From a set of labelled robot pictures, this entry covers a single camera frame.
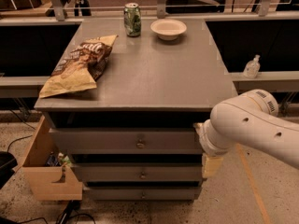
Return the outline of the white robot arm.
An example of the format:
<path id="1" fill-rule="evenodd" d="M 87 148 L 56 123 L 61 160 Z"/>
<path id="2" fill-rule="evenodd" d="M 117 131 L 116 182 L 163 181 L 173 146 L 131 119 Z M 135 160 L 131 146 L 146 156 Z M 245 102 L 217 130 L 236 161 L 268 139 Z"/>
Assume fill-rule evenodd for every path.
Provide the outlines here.
<path id="1" fill-rule="evenodd" d="M 278 117 L 278 103 L 268 91 L 247 91 L 222 101 L 208 120 L 193 127 L 204 151 L 204 178 L 217 173 L 223 156 L 237 144 L 299 168 L 299 124 Z"/>

